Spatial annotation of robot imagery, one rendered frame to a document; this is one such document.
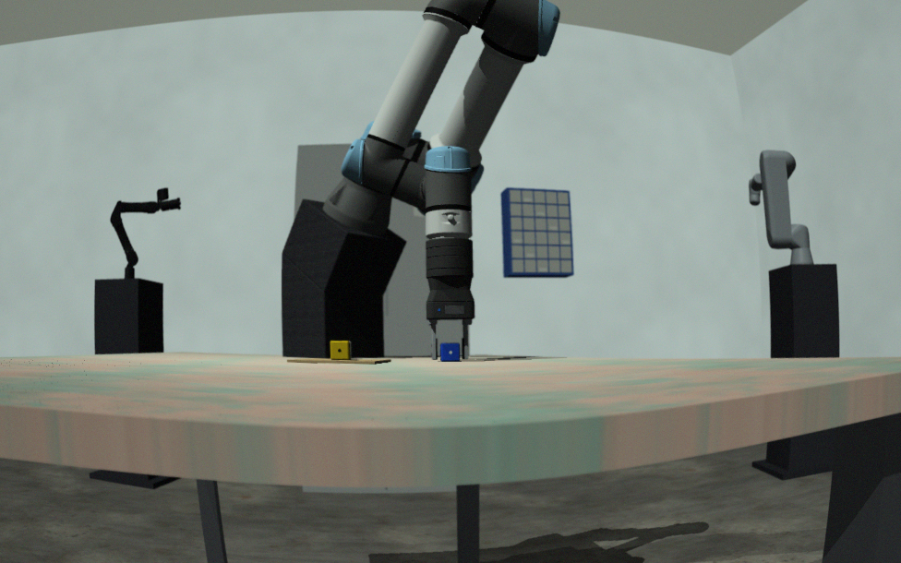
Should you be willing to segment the yellow die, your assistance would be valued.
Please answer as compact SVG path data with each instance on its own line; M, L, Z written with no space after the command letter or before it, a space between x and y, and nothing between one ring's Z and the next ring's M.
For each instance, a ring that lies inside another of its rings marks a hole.
M331 360L350 360L350 342L330 341Z

